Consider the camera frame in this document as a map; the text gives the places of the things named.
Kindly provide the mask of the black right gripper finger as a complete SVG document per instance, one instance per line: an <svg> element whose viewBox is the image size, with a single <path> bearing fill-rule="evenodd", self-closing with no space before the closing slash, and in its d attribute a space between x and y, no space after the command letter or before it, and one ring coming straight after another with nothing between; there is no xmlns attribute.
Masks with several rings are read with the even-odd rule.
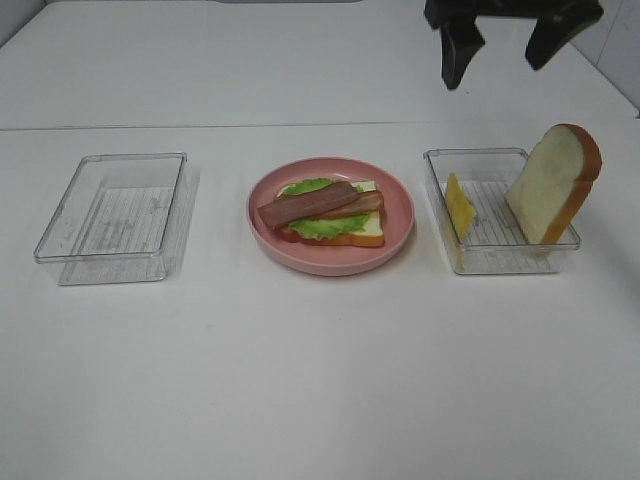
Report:
<svg viewBox="0 0 640 480"><path fill-rule="evenodd" d="M599 20L599 12L565 12L541 17L527 44L526 60L533 70L540 70L573 37Z"/></svg>
<svg viewBox="0 0 640 480"><path fill-rule="evenodd" d="M441 76L448 90L456 90L466 68L485 45L475 16L454 16L440 27L442 44Z"/></svg>

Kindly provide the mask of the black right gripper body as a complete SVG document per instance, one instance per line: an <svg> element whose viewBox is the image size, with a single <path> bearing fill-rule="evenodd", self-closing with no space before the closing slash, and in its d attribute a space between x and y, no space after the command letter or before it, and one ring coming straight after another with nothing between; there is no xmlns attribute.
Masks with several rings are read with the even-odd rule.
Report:
<svg viewBox="0 0 640 480"><path fill-rule="evenodd" d="M526 1L526 0L443 0L426 1L424 16L432 29L439 29L455 16L489 16L540 19L576 13L580 20L597 22L604 14L598 1Z"/></svg>

